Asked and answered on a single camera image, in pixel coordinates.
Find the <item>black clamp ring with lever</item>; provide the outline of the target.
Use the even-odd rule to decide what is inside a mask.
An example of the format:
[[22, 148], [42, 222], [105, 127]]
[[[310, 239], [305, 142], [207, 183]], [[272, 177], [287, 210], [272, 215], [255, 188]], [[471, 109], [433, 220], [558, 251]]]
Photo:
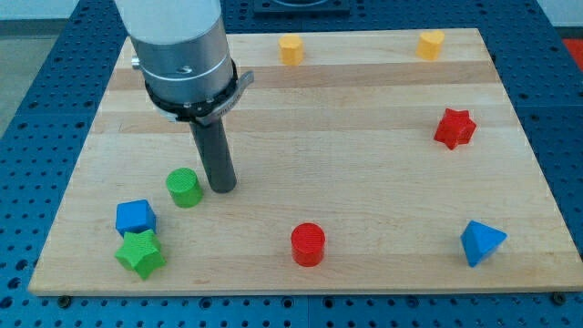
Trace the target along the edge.
[[254, 72], [238, 75], [236, 63], [231, 60], [233, 76], [217, 95], [200, 102], [172, 103], [155, 94], [148, 82], [145, 89], [162, 117], [171, 122], [195, 122], [208, 126], [229, 113], [240, 101], [245, 89], [254, 82]]

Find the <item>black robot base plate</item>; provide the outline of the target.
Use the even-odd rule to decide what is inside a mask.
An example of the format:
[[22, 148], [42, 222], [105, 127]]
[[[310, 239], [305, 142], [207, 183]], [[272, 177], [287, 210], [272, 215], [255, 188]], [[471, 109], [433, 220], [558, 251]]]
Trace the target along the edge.
[[349, 15], [350, 0], [252, 0], [253, 14], [258, 17], [294, 15]]

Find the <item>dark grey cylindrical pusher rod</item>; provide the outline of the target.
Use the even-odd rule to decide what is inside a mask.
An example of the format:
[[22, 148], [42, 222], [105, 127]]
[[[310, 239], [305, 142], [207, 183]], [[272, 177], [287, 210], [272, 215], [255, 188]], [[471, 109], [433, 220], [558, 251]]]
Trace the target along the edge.
[[208, 126], [196, 122], [189, 125], [210, 188], [216, 193], [232, 191], [236, 187], [237, 179], [222, 120]]

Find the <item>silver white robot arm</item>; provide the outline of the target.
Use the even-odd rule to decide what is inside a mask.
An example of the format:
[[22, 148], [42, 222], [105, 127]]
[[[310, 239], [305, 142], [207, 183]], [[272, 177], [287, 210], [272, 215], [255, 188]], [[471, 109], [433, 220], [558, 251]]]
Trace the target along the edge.
[[210, 187], [237, 184], [222, 118], [254, 81], [230, 55], [219, 0], [115, 0], [152, 103], [187, 122]]

